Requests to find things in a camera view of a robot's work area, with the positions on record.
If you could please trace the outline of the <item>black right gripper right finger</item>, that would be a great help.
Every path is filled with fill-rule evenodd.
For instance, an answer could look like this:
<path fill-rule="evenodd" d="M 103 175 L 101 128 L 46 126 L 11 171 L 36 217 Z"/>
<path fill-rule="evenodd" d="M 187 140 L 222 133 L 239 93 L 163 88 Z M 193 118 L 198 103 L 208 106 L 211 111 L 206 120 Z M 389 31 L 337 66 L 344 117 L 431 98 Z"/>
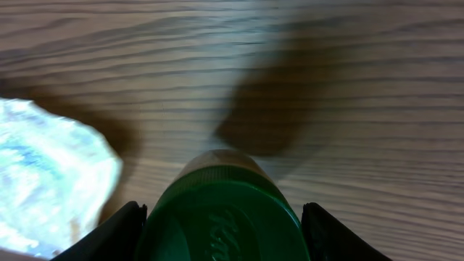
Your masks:
<path fill-rule="evenodd" d="M 301 224 L 312 261 L 392 261 L 319 204 L 304 205 Z"/>

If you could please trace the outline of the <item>green cap white bottle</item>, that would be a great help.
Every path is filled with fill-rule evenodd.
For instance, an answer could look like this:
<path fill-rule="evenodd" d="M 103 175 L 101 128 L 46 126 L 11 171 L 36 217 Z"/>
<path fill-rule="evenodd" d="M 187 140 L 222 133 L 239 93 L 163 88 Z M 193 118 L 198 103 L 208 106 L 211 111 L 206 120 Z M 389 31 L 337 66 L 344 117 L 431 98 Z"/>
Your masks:
<path fill-rule="evenodd" d="M 159 198 L 134 254 L 151 261 L 305 261 L 298 217 L 250 157 L 211 150 Z"/>

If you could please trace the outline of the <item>beige clear plastic pouch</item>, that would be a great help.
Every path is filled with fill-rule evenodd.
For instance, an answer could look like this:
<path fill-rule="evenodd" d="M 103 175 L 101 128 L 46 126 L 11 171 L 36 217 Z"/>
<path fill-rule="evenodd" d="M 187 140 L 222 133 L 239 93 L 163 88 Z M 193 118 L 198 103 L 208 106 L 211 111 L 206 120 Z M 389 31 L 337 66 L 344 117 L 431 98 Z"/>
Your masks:
<path fill-rule="evenodd" d="M 1 248 L 50 260 L 87 236 L 123 161 L 91 126 L 1 99 Z"/>

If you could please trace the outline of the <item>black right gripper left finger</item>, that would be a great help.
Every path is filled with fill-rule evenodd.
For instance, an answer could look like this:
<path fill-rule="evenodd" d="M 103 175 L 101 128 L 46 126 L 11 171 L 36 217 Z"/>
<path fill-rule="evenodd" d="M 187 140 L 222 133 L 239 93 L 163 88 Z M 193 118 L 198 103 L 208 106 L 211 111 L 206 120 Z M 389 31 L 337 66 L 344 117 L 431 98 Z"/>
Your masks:
<path fill-rule="evenodd" d="M 146 222 L 147 206 L 131 201 L 51 261 L 132 260 Z"/>

